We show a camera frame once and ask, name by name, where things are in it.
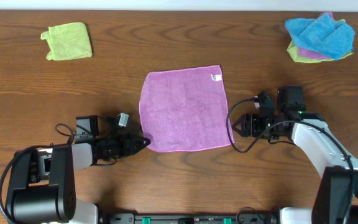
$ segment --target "blue towel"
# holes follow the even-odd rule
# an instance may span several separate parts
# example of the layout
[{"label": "blue towel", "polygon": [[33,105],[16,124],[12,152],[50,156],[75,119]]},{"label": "blue towel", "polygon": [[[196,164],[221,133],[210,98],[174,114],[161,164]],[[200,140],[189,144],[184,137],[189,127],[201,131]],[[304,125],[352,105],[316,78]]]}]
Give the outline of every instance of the blue towel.
[{"label": "blue towel", "polygon": [[318,19],[289,19],[285,21],[297,47],[319,52],[335,60],[353,50],[354,31],[346,22],[336,22],[328,14]]}]

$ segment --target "white wall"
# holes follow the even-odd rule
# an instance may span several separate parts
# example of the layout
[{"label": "white wall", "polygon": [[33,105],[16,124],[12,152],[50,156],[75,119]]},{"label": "white wall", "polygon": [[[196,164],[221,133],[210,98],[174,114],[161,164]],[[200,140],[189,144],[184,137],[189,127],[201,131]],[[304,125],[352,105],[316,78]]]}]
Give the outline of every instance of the white wall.
[{"label": "white wall", "polygon": [[358,11],[358,0],[0,0],[0,9]]}]

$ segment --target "wood grain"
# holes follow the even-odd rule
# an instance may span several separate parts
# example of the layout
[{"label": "wood grain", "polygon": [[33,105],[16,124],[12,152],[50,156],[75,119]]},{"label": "wood grain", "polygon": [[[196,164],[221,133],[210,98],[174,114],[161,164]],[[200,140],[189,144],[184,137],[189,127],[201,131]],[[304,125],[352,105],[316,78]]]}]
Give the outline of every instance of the wood grain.
[{"label": "wood grain", "polygon": [[[358,13],[335,13],[354,28],[355,54],[337,62],[294,63],[283,24],[317,12],[0,11],[0,176],[14,151],[66,139],[53,127],[75,116],[139,121],[149,72],[221,65],[229,106],[279,86],[303,85],[319,111],[358,157]],[[40,34],[68,22],[88,26],[93,57],[45,59]],[[232,120],[255,111],[240,105]],[[235,136],[245,148],[251,139]],[[319,177],[303,152],[259,142],[248,154],[230,147],[159,154],[145,149],[110,168],[75,173],[77,197],[109,212],[235,213],[243,206],[312,206]],[[0,212],[0,223],[5,223]]]}]

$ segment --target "yellow-green cloth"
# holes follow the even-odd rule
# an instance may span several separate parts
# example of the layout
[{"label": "yellow-green cloth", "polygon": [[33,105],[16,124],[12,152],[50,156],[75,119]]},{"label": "yellow-green cloth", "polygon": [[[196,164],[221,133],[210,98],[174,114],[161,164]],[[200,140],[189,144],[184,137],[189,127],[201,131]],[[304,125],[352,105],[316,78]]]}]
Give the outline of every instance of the yellow-green cloth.
[{"label": "yellow-green cloth", "polygon": [[48,60],[71,60],[92,57],[88,31],[82,22],[73,22],[49,27],[41,34],[41,40],[48,42]]},{"label": "yellow-green cloth", "polygon": [[[287,52],[290,53],[290,56],[292,58],[292,60],[294,62],[300,62],[300,63],[319,63],[319,62],[324,62],[324,61],[333,61],[334,59],[330,58],[330,59],[315,59],[315,58],[307,58],[307,57],[302,57],[298,55],[298,47],[295,46],[295,44],[293,43],[293,41],[291,41],[290,45],[287,48]],[[346,58],[349,55],[352,55],[353,52],[349,52],[347,54],[345,54],[343,57],[341,57],[341,59]]]}]

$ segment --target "wooden table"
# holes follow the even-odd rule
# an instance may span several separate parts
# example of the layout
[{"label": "wooden table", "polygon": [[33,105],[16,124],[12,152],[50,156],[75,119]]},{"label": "wooden table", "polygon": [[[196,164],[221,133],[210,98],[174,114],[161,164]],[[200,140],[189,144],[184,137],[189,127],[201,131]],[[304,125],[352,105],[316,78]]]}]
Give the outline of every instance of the wooden table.
[{"label": "wooden table", "polygon": [[[139,120],[151,71],[221,65],[229,106],[277,87],[302,85],[309,110],[358,157],[358,13],[335,13],[354,28],[355,54],[337,62],[295,63],[284,21],[317,12],[0,11],[0,176],[16,150],[63,143],[53,128],[75,116],[129,113]],[[48,61],[40,34],[69,22],[88,26],[93,57]],[[251,103],[238,107],[256,112]],[[244,149],[251,139],[235,135]],[[144,149],[109,168],[75,172],[77,197],[107,212],[236,213],[251,206],[310,207],[320,178],[301,149],[260,141],[159,154]],[[5,223],[0,212],[0,223]]]}]

